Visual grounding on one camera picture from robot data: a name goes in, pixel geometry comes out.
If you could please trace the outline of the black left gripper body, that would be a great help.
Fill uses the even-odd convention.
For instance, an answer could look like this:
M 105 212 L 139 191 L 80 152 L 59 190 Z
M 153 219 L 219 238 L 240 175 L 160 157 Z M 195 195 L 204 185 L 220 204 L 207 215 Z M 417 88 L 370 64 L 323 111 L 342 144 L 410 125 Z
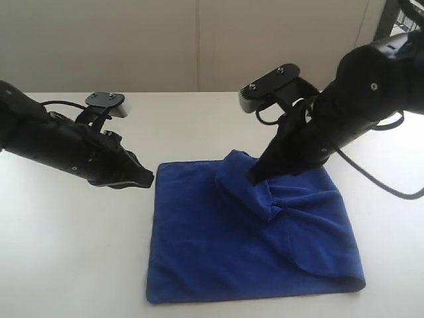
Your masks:
M 113 131 L 97 131 L 67 117 L 51 118 L 34 133 L 32 159 L 99 187 L 100 179 L 131 180 L 129 154 L 134 153 L 121 141 Z

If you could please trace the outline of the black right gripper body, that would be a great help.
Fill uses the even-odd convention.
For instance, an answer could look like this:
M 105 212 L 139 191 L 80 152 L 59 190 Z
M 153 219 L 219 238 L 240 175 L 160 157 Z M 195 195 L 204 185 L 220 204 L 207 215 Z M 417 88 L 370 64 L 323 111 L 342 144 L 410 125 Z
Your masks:
M 337 115 L 333 103 L 299 102 L 280 116 L 276 135 L 269 145 L 291 162 L 290 171 L 284 175 L 303 173 L 328 160 L 333 149 L 329 137 Z

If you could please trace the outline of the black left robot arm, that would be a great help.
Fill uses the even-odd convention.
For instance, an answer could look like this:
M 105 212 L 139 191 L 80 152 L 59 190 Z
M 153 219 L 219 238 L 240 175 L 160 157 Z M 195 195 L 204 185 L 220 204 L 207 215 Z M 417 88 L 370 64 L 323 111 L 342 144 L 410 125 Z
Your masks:
M 102 129 L 126 117 L 125 96 L 96 91 L 72 120 L 48 111 L 13 85 L 1 82 L 1 149 L 87 180 L 96 187 L 150 188 L 154 174 L 122 147 L 122 138 Z

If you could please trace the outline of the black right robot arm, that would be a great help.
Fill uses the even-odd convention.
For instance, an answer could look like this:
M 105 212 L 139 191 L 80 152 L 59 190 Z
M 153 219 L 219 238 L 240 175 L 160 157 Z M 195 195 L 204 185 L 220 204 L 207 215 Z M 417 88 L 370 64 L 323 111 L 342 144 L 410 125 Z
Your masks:
M 279 105 L 277 132 L 248 170 L 253 184 L 300 174 L 329 157 L 384 119 L 405 111 L 423 112 L 423 16 L 410 1 L 400 1 L 417 30 L 355 48 L 340 61 L 323 90 L 303 79 L 295 64 L 283 64 L 239 93 L 246 113 Z

